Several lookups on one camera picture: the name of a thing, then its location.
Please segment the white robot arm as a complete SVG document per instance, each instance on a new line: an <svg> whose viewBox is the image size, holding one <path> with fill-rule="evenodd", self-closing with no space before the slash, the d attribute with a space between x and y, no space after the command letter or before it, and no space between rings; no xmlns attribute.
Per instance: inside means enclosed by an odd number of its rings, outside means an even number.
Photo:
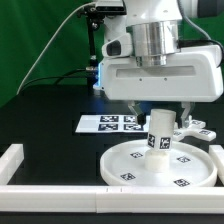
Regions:
<svg viewBox="0 0 224 224"><path fill-rule="evenodd" d="M123 100L137 116L138 101L176 101L190 123L196 102L212 102L223 93L219 43L179 39L179 23L197 17L200 0L95 0L105 17L103 60L96 90Z"/></svg>

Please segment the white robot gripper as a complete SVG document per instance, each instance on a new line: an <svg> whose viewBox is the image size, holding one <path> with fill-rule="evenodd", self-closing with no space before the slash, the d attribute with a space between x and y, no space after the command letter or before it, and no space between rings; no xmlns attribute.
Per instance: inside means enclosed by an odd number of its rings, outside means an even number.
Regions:
<svg viewBox="0 0 224 224"><path fill-rule="evenodd" d="M146 123L146 115L134 101L182 102L181 125L188 128L194 102L213 102L223 93L220 62L217 45L182 48L164 66L138 67L131 57L104 59L100 89L110 100L133 100L128 107L138 125Z"/></svg>

